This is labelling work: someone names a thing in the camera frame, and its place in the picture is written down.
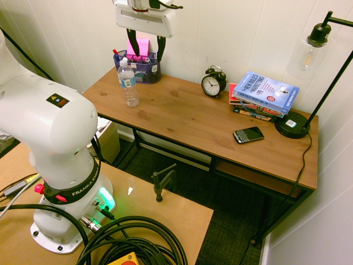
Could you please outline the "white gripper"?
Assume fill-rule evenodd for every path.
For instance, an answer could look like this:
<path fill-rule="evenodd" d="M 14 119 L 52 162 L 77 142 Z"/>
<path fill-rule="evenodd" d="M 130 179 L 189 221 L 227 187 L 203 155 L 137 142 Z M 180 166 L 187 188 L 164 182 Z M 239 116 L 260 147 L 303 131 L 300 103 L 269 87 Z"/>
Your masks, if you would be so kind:
<path fill-rule="evenodd" d="M 177 30 L 177 16 L 174 10 L 136 12 L 127 4 L 116 5 L 116 23 L 126 28 L 130 45 L 136 56 L 140 56 L 140 48 L 136 31 L 157 36 L 157 60 L 161 61 L 166 45 L 166 38 L 171 38 Z"/>

